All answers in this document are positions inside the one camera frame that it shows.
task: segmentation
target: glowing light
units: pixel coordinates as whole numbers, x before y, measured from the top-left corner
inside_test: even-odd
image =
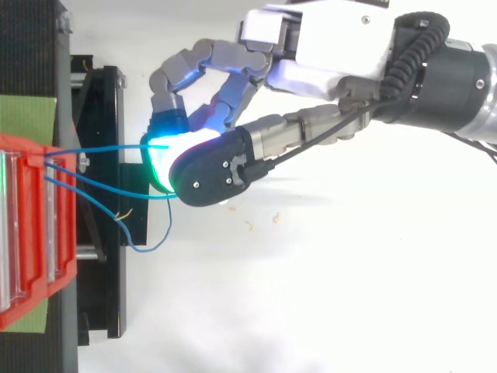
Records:
[[[174,192],[174,187],[169,181],[169,171],[174,161],[188,149],[198,144],[218,138],[220,135],[214,130],[204,128],[197,132],[188,132],[174,136],[163,136],[161,138],[152,138],[149,145],[165,145],[168,149],[148,149],[152,169],[155,179],[167,190]]]

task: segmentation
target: coiled cable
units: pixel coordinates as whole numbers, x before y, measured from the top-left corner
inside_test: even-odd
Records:
[[[380,88],[382,99],[399,99],[409,81],[422,67],[423,62],[428,61],[433,52],[447,40],[450,32],[449,21],[437,13],[405,14],[395,20],[395,27],[416,28],[423,21],[428,23],[426,29],[401,53],[385,75]]]

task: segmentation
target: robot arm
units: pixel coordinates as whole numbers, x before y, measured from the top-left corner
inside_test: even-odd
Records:
[[[237,43],[201,40],[169,58],[150,79],[154,113],[143,142],[171,145],[169,153],[143,152],[152,184],[193,206],[215,204],[313,145],[352,138],[371,119],[497,142],[497,46],[447,40],[443,17],[394,19],[387,7],[380,0],[267,5],[248,13]],[[230,76],[187,118],[179,91],[205,68]],[[262,85],[339,103],[235,127]]]

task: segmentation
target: blue wire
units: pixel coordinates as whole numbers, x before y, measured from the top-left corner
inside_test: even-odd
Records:
[[[109,210],[107,207],[105,207],[103,204],[101,204],[100,202],[98,202],[95,198],[93,198],[92,196],[89,196],[88,194],[86,194],[82,190],[79,190],[78,188],[74,188],[73,186],[71,186],[69,184],[62,183],[62,182],[60,182],[58,180],[55,180],[55,179],[52,179],[52,178],[50,178],[48,176],[45,176],[45,180],[49,181],[51,183],[54,183],[55,185],[58,185],[60,187],[67,188],[68,190],[70,190],[72,192],[75,192],[76,194],[79,194],[80,196],[86,198],[89,202],[91,202],[92,204],[94,204],[95,206],[97,206],[100,210],[102,210],[103,212],[105,212],[107,215],[109,215],[121,227],[121,229],[123,229],[124,235],[126,235],[126,238],[127,238],[128,245],[131,246],[131,248],[134,251],[138,252],[138,253],[149,253],[149,252],[155,251],[169,237],[169,232],[171,231],[171,227],[172,227],[171,202],[169,200],[167,200],[168,201],[168,208],[169,208],[169,227],[168,227],[167,232],[165,233],[164,238],[162,239],[161,242],[158,243],[157,246],[153,247],[152,249],[138,249],[133,244],[133,240],[131,239],[131,234],[130,234],[130,231],[127,229],[127,226],[121,220],[116,220],[116,215],[111,210]]]
[[[169,146],[166,145],[111,145],[111,146],[102,146],[99,148],[82,148],[82,149],[65,149],[60,150],[58,152],[51,152],[45,154],[46,157],[53,157],[55,155],[63,155],[63,154],[79,154],[79,153],[104,153],[104,152],[113,152],[115,150],[124,150],[124,149],[169,149]]]
[[[77,173],[73,173],[72,171],[69,171],[68,169],[65,169],[64,167],[56,166],[56,165],[53,165],[53,164],[48,163],[48,162],[45,162],[44,165],[46,167],[51,167],[52,169],[56,169],[57,171],[60,171],[62,173],[67,173],[68,175],[75,177],[78,180],[84,181],[85,183],[91,184],[94,187],[108,190],[109,192],[117,193],[117,194],[120,194],[120,195],[126,196],[126,197],[139,198],[141,200],[170,200],[172,198],[178,197],[175,194],[165,194],[165,195],[161,195],[161,196],[150,196],[148,194],[139,194],[139,193],[128,192],[126,190],[117,189],[117,188],[114,188],[112,186],[99,183],[98,181],[89,179],[88,177],[84,177],[83,175],[78,175]]]

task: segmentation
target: red storage drawer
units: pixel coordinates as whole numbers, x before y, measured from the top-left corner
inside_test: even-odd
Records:
[[[75,194],[51,183],[48,193],[43,178],[44,155],[56,150],[0,134],[0,330],[76,275]],[[75,171],[74,155],[51,162]],[[53,176],[75,185],[63,173]]]

